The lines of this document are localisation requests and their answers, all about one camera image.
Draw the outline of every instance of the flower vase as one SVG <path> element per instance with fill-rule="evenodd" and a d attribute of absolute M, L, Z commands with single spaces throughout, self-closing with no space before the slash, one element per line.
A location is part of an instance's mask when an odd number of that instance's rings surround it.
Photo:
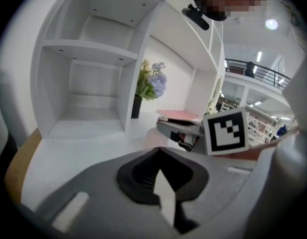
<path fill-rule="evenodd" d="M 132 119 L 138 119 L 140 113 L 140 107 L 142 106 L 142 98 L 135 97 L 132 111 Z"/>

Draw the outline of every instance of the white pillar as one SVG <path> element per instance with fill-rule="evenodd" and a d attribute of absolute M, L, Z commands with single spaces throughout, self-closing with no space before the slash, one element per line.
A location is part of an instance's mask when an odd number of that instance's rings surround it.
<path fill-rule="evenodd" d="M 241 100 L 242 99 L 242 96 L 243 96 L 243 92 L 244 92 L 244 86 L 242 85 L 238 85 L 237 86 L 237 93 L 235 94 L 235 100 L 239 99 Z"/>
<path fill-rule="evenodd" d="M 248 93 L 249 93 L 249 87 L 244 87 L 244 91 L 243 91 L 243 95 L 242 95 L 239 107 L 243 107 L 247 105 Z"/>

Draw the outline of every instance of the shelf compartment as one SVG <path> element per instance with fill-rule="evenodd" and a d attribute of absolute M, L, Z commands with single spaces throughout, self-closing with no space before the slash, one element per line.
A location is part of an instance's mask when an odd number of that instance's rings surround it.
<path fill-rule="evenodd" d="M 194 69 L 217 71 L 211 54 L 197 32 L 167 3 L 161 8 L 152 36 L 176 52 Z"/>
<path fill-rule="evenodd" d="M 136 27 L 159 0 L 89 0 L 91 15 L 112 19 Z"/>
<path fill-rule="evenodd" d="M 121 67 L 74 60 L 69 92 L 78 95 L 117 96 Z"/>
<path fill-rule="evenodd" d="M 82 108 L 115 109 L 117 106 L 117 98 L 71 94 L 69 97 L 69 106 Z"/>
<path fill-rule="evenodd" d="M 194 0 L 167 0 L 167 2 L 174 8 L 176 9 L 181 15 L 182 15 L 182 10 L 184 8 L 188 8 L 189 4 L 192 4 L 193 6 L 195 5 Z M 197 32 L 207 49 L 209 49 L 210 45 L 210 37 L 211 37 L 211 26 L 212 26 L 212 21 L 210 18 L 207 18 L 205 15 L 202 16 L 202 18 L 210 25 L 210 28 L 205 31 L 201 27 L 199 27 L 195 22 L 193 22 L 191 19 L 188 17 L 184 17 L 185 20 L 189 22 L 189 24 L 194 28 L 194 30 Z"/>
<path fill-rule="evenodd" d="M 80 40 L 111 45 L 121 49 L 128 49 L 134 28 L 107 18 L 89 16 Z"/>
<path fill-rule="evenodd" d="M 126 66 L 138 58 L 137 54 L 118 47 L 82 40 L 45 40 L 43 47 L 68 58 L 119 67 Z"/>
<path fill-rule="evenodd" d="M 69 107 L 49 133 L 50 139 L 123 137 L 116 109 Z"/>

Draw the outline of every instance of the white wall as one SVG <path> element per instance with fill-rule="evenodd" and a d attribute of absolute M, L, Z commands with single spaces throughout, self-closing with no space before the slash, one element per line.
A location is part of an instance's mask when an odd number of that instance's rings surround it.
<path fill-rule="evenodd" d="M 26 0 L 0 40 L 0 107 L 18 145 L 37 128 L 30 97 L 32 54 L 40 28 L 56 0 Z"/>
<path fill-rule="evenodd" d="M 164 95 L 153 101 L 143 100 L 141 111 L 153 112 L 158 109 L 182 110 L 190 89 L 193 68 L 170 48 L 150 37 L 144 59 L 150 64 L 164 62 L 163 73 L 167 76 L 167 90 Z"/>

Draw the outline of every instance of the balcony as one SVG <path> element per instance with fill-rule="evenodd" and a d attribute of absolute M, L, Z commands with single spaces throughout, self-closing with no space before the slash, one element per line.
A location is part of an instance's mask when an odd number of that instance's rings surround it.
<path fill-rule="evenodd" d="M 235 59 L 225 59 L 225 70 L 226 72 L 254 78 L 280 90 L 283 90 L 291 80 L 281 73 L 257 64 L 254 64 L 252 70 L 247 70 L 247 62 Z"/>

